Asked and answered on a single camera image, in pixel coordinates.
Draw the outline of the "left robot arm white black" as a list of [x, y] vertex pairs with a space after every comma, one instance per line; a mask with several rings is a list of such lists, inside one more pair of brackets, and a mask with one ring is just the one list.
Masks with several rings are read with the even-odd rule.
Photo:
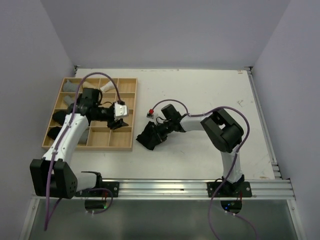
[[84, 88], [68, 109], [64, 123], [49, 150], [40, 159], [30, 163], [30, 173], [35, 194], [49, 199], [71, 199], [76, 193], [87, 191], [92, 196], [103, 193], [102, 176], [95, 171], [75, 174], [69, 162], [84, 131], [91, 121], [106, 122], [110, 130], [128, 126], [123, 118], [129, 109], [118, 99], [109, 107], [102, 107], [102, 92]]

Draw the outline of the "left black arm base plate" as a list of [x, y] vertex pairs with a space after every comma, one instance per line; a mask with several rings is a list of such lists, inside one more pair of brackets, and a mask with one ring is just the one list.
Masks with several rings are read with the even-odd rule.
[[104, 189], [109, 190], [114, 198], [119, 195], [120, 183], [118, 181], [102, 181], [94, 188], [78, 191], [75, 193], [75, 197], [83, 198], [106, 198], [110, 197], [110, 193]]

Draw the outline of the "white underwear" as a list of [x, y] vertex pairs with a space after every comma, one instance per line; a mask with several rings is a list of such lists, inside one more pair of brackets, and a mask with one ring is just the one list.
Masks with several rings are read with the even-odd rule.
[[112, 81], [107, 82], [105, 85], [101, 86], [99, 89], [105, 93], [108, 92], [110, 90], [113, 90], [115, 88], [115, 85], [113, 84]]

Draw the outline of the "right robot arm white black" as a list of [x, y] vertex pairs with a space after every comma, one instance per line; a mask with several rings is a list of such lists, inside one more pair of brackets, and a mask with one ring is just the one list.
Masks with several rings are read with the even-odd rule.
[[244, 135], [243, 128], [226, 110], [220, 108], [203, 116], [181, 115], [172, 104], [161, 109], [164, 119], [161, 123], [151, 123], [151, 138], [148, 149], [166, 141], [172, 132], [186, 133], [191, 131], [204, 131], [213, 146], [220, 151], [223, 174], [223, 185], [219, 192], [228, 197], [235, 196], [241, 190], [244, 174], [240, 165], [239, 147]]

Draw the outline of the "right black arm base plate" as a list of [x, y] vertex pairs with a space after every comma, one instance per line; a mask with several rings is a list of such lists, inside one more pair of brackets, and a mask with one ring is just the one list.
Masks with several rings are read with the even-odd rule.
[[[222, 179], [206, 182], [206, 190], [209, 198], [212, 197], [222, 182]], [[241, 180], [235, 183], [226, 181], [214, 195], [215, 198], [251, 198], [252, 196], [250, 182]]]

